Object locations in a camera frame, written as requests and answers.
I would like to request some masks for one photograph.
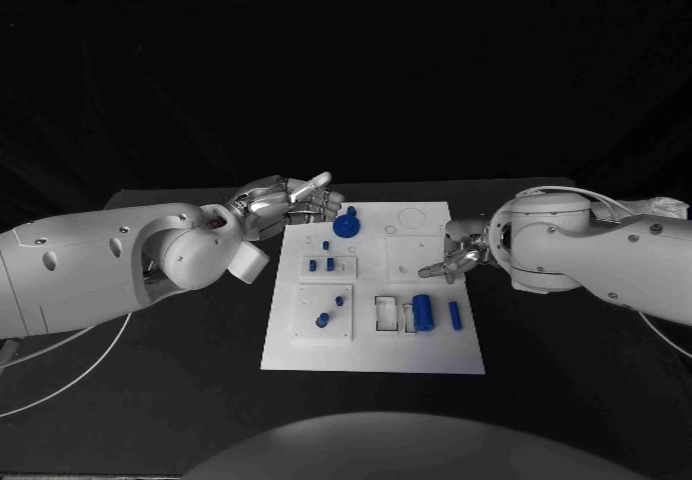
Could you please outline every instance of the white cable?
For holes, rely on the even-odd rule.
[[[606,203],[606,206],[609,205],[609,202],[619,208],[622,208],[630,215],[637,215],[636,212],[633,212],[617,200],[613,200],[610,197],[607,197],[606,195],[601,195],[600,193],[596,193],[596,192],[591,192],[590,190],[584,190],[583,188],[574,188],[574,187],[561,187],[561,186],[554,186],[554,185],[550,185],[550,186],[545,186],[545,187],[534,187],[534,188],[529,188],[526,189],[524,192],[519,192],[516,196],[519,195],[524,195],[532,191],[537,191],[537,190],[565,190],[568,192],[577,192],[577,193],[583,193],[584,195],[588,195],[594,198],[597,198],[599,200],[601,200],[603,202],[607,202]],[[613,210],[609,208],[609,211],[610,211],[610,214],[613,216],[613,220],[616,219],[614,215],[613,215]]]
[[[97,368],[98,364],[101,363],[101,360],[105,358],[108,355],[108,352],[111,351],[113,347],[116,346],[116,343],[118,341],[120,336],[123,335],[123,332],[126,331],[127,323],[130,322],[130,317],[131,313],[129,313],[126,321],[123,322],[123,327],[120,328],[120,332],[116,335],[116,338],[113,339],[111,345],[105,349],[104,354],[98,358],[98,360],[94,362],[94,365],[87,369],[87,371],[69,382],[56,392],[54,392],[48,397],[44,397],[38,402],[33,402],[32,404],[26,405],[26,407],[18,408],[16,410],[12,410],[12,412],[0,414],[0,418],[7,417],[9,415],[13,415],[15,413],[22,412],[23,410],[28,410],[29,408],[35,407],[39,405],[39,403],[44,403],[46,400],[51,400],[56,395],[59,395],[75,383],[90,374],[90,372]]]
[[[48,353],[51,350],[55,350],[61,345],[65,345],[65,344],[67,344],[68,342],[71,342],[77,337],[81,337],[94,327],[95,327],[95,325],[91,326],[90,328],[85,328],[82,331],[80,331],[78,333],[75,333],[71,337],[68,337],[65,340],[62,340],[61,342],[58,342],[55,345],[51,345],[51,346],[46,347],[44,350],[39,350],[38,352],[32,353],[31,355],[26,355],[25,357],[18,358],[18,359],[13,360],[12,362],[0,363],[0,370],[2,370],[3,368],[12,367],[13,365],[18,365],[18,363],[26,362],[26,361],[31,360],[32,358],[36,358],[39,355],[44,355],[45,353]]]
[[[659,329],[652,325],[652,322],[649,321],[649,319],[646,318],[646,315],[642,313],[642,312],[637,312],[640,315],[642,315],[642,318],[646,322],[646,324],[649,325],[649,327],[652,327],[652,330],[659,334],[659,337],[666,341],[666,343],[684,354],[686,355],[689,358],[692,358],[692,354],[689,354],[671,340],[669,338],[661,333]]]

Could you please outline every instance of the black table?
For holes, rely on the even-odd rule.
[[[521,190],[567,179],[362,184],[348,201],[441,201],[493,213]],[[121,191],[107,208],[221,203],[228,189]],[[486,376],[261,371],[281,236],[254,285],[227,274],[133,314],[103,364],[49,402],[0,419],[0,472],[182,474],[225,447],[307,418],[407,411],[550,437],[655,478],[692,476],[692,396],[684,363],[639,316],[584,289],[515,291],[506,272],[469,274]],[[124,319],[7,369],[0,411],[61,388],[101,355]],[[20,355],[67,334],[28,339]]]

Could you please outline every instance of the blue object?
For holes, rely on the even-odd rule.
[[[320,328],[325,328],[329,323],[329,314],[328,313],[320,314],[320,316],[317,317],[317,321],[315,323]]]
[[[462,317],[459,316],[457,302],[450,302],[451,326],[454,330],[462,330]]]
[[[356,209],[349,207],[346,215],[336,217],[335,220],[335,233],[342,238],[351,238],[358,235],[361,231],[361,221],[356,217]]]
[[[417,332],[430,332],[436,328],[433,307],[430,306],[430,297],[427,295],[414,297],[414,323]]]

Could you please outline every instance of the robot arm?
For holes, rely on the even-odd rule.
[[[343,196],[258,180],[224,205],[169,203],[42,219],[0,234],[0,338],[81,329],[211,285],[253,283],[268,257],[250,243],[286,225],[332,221]]]
[[[620,222],[590,218],[574,193],[518,197],[485,219],[447,226],[446,260],[421,277],[506,270],[515,289],[534,293],[583,286],[606,302],[692,325],[692,223],[655,215]]]

